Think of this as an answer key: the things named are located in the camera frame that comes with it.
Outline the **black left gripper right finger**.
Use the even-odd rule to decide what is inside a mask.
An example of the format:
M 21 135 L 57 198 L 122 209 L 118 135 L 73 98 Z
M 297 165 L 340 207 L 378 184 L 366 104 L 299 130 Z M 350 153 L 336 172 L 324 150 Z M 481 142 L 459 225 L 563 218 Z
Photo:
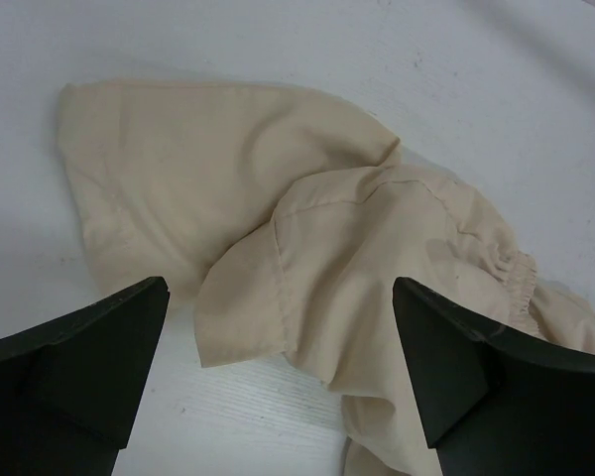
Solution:
M 427 446 L 446 475 L 595 475 L 595 355 L 462 307 L 410 278 L 397 328 Z

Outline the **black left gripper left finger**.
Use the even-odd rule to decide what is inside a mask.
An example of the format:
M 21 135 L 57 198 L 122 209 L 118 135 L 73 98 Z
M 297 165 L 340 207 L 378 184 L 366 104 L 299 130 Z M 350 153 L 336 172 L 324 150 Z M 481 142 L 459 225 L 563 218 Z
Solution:
M 168 309 L 152 277 L 0 339 L 0 475 L 109 475 Z

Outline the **beige trousers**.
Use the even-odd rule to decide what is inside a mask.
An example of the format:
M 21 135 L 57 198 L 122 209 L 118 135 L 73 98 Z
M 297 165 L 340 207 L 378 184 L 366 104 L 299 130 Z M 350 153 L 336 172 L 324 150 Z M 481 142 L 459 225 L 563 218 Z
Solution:
M 406 164 L 368 113 L 304 88 L 103 81 L 59 97 L 57 143 L 97 283 L 193 301 L 205 367 L 281 354 L 341 397 L 348 475 L 436 475 L 392 289 L 410 277 L 595 354 L 595 313 L 548 285 L 476 188 Z

